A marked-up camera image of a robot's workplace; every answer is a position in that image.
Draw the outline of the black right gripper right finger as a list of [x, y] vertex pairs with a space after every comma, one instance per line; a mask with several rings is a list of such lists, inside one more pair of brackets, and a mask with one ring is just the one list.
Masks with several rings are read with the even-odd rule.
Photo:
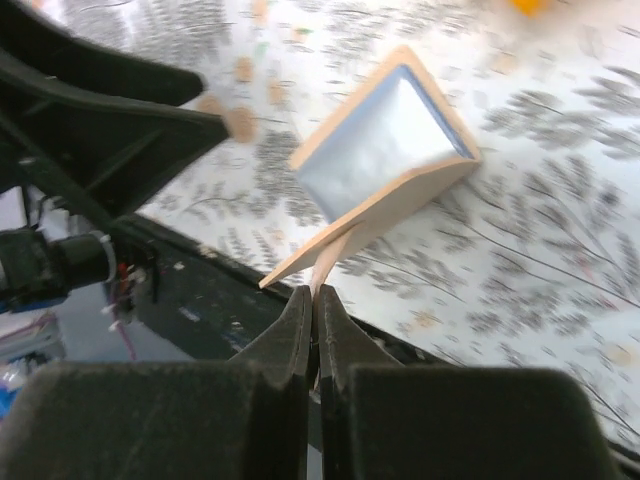
[[403, 365], [315, 296], [328, 479], [618, 479], [586, 394], [549, 369]]

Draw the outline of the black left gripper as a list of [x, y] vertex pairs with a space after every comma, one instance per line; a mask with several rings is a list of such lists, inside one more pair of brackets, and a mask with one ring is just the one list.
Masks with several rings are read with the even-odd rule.
[[186, 108], [192, 72], [69, 34], [20, 1], [1, 5], [1, 187], [36, 188], [91, 232], [50, 241], [37, 218], [1, 235], [1, 306], [36, 310], [127, 273], [159, 276], [125, 223], [174, 176], [228, 137]]

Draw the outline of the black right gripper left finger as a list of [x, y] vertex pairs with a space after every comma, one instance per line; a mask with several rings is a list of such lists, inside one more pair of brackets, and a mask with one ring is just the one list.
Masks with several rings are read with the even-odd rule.
[[227, 361], [56, 362], [1, 425], [5, 479], [301, 479], [308, 287]]

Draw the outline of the yellow plastic bin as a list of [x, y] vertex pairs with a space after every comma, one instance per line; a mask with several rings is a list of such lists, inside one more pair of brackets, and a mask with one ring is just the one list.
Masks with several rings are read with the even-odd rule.
[[551, 1], [550, 0], [509, 0], [509, 4], [512, 5], [521, 14], [531, 17], [546, 10], [550, 6]]

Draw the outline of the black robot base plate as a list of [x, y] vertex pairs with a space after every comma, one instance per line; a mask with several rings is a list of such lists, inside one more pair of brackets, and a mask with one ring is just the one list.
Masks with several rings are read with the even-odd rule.
[[281, 314], [293, 288], [258, 287], [259, 272], [140, 215], [118, 219], [150, 278], [133, 294], [137, 320], [195, 359], [228, 359]]

